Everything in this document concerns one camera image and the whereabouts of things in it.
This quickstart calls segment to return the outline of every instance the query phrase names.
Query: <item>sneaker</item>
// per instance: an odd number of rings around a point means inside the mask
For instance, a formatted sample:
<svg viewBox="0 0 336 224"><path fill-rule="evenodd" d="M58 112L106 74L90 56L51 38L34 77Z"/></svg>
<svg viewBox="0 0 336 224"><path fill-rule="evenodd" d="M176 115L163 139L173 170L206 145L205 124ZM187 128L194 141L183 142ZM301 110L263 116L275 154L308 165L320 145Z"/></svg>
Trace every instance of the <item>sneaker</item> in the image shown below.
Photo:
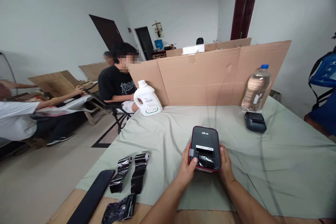
<svg viewBox="0 0 336 224"><path fill-rule="evenodd" d="M53 145L53 144L57 144L58 142L64 142L64 141L72 138L74 135L75 135L75 133L72 133L72 134L70 134L69 136L66 136L66 137L62 136L62 137L58 138L57 140L54 140L50 143L47 143L47 145Z"/></svg>

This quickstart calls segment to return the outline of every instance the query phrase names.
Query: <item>black pants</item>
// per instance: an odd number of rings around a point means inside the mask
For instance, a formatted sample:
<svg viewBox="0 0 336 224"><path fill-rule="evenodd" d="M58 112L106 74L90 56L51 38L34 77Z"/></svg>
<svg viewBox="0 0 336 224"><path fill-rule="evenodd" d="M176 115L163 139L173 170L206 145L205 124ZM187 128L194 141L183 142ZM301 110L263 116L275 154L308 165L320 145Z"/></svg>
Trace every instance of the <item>black pants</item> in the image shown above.
<svg viewBox="0 0 336 224"><path fill-rule="evenodd" d="M84 112L75 112L57 117L40 117L37 118L37 129L34 137L44 137L47 133L47 142L57 140L59 137L70 135L85 120Z"/></svg>

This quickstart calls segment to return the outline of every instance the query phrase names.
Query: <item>folding chair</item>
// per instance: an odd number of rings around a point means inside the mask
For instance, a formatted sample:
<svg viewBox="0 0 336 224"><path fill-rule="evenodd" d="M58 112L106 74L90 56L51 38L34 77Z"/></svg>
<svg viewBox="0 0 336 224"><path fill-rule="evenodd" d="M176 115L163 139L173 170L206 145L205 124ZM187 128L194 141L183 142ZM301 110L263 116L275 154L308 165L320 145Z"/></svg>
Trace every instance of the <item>folding chair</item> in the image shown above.
<svg viewBox="0 0 336 224"><path fill-rule="evenodd" d="M100 99L100 97L95 94L95 93L91 93L89 90L92 89L93 87L95 87L98 84L98 82L96 84L94 84L92 87L88 88L88 89L84 89L84 91L86 93L88 93L89 95L91 95L92 98L94 98L95 100L97 100L100 104L103 105L104 109L111 109L112 110L112 115L114 116L117 124L118 124L118 134L120 134L121 130L122 130L122 123L124 121L124 119L126 118L126 120L131 118L131 115L134 113L127 113L123 108L122 108L122 103L123 102L114 102L114 103L106 103L103 100Z"/></svg>

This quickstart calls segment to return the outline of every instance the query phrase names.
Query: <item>plastic water bottle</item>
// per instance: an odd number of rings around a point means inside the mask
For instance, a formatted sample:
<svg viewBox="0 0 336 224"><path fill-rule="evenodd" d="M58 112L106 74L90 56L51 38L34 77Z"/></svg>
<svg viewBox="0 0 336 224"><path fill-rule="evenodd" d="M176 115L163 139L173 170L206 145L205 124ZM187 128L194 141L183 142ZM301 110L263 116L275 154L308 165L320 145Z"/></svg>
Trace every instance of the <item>plastic water bottle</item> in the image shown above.
<svg viewBox="0 0 336 224"><path fill-rule="evenodd" d="M243 110L257 112L260 109L265 93L271 85L271 74L267 69L268 64L263 64L260 70L250 77L241 103Z"/></svg>

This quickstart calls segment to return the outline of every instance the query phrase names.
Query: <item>hand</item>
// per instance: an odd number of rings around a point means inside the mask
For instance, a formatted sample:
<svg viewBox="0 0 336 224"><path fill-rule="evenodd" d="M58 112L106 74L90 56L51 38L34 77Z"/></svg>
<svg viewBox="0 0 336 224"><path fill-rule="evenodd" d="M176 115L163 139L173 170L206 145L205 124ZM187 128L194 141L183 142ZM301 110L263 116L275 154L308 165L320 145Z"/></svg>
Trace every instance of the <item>hand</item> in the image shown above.
<svg viewBox="0 0 336 224"><path fill-rule="evenodd" d="M180 169L175 179L175 181L177 182L177 184L181 187L183 191L188 187L191 180L193 179L194 170L197 165L196 157L194 157L189 164L189 161L188 161L189 160L189 149L190 149L190 143L188 143L187 147L183 151Z"/></svg>
<svg viewBox="0 0 336 224"><path fill-rule="evenodd" d="M77 86L76 89L72 92L74 96L84 93L84 88L82 86Z"/></svg>
<svg viewBox="0 0 336 224"><path fill-rule="evenodd" d="M236 181L236 178L232 172L231 159L228 151L223 144L220 143L219 145L221 149L220 156L222 158L222 167L220 168L219 176L221 177L222 182L225 185L228 185L229 183Z"/></svg>

